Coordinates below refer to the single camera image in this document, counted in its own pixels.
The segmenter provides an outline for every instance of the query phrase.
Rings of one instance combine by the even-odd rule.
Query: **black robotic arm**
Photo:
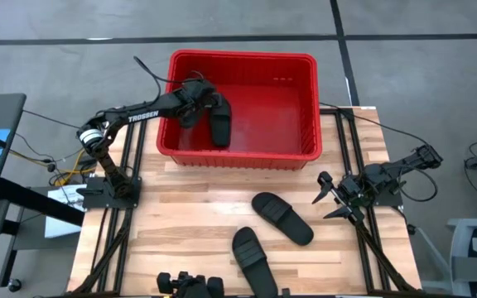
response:
[[[338,187],[335,187],[333,184],[329,173],[323,171],[318,177],[321,191],[312,204],[325,198],[330,192],[335,197],[335,202],[340,204],[340,207],[327,214],[324,219],[336,217],[348,219],[356,227],[357,233],[368,244],[395,286],[400,291],[418,293],[419,290],[410,286],[404,280],[382,249],[377,246],[371,233],[364,225],[364,213],[360,210],[360,207],[370,206],[383,193],[402,191],[402,186],[404,185],[404,182],[401,181],[402,175],[411,171],[435,169],[441,165],[441,162],[442,158],[435,149],[425,144],[415,149],[415,152],[410,156],[399,161],[367,165],[362,173],[345,176],[338,184]]]
[[[153,118],[178,118],[184,128],[197,124],[206,108],[217,108],[225,100],[205,79],[189,79],[168,94],[150,103],[138,103],[121,108],[110,108],[97,113],[77,132],[82,146],[104,169],[104,178],[92,178],[84,196],[85,208],[131,208],[138,202],[140,183],[117,167],[108,153],[119,129],[129,123]]]

